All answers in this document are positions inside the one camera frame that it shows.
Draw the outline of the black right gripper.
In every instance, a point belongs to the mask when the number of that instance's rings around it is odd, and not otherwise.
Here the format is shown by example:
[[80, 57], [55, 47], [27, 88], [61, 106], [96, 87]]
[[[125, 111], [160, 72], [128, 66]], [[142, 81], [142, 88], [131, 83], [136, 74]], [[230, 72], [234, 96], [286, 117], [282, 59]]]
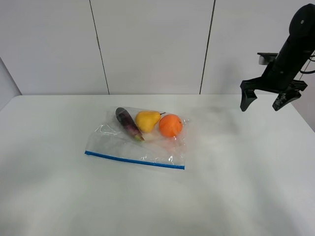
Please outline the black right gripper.
[[260, 77], [244, 80], [240, 88], [242, 98], [240, 108], [245, 112], [249, 105], [257, 99], [255, 90], [267, 91], [279, 94], [272, 107], [275, 111], [301, 97], [299, 90], [304, 91], [307, 84], [301, 80], [295, 80], [306, 59], [275, 59], [268, 63]]

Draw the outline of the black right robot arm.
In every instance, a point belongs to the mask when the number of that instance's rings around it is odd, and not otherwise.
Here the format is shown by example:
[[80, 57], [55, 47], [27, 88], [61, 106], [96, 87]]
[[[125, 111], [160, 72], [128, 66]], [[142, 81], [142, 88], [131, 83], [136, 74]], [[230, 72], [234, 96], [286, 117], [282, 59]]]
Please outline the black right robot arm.
[[295, 80], [300, 73], [313, 74], [314, 71], [302, 71], [303, 65], [313, 57], [315, 51], [315, 5], [301, 7], [293, 16], [289, 25], [289, 37], [279, 53], [258, 53], [267, 65], [260, 77], [243, 80], [240, 84], [242, 99], [240, 108], [244, 112], [257, 99], [255, 90], [276, 93], [273, 103], [275, 111], [301, 97], [307, 84]]

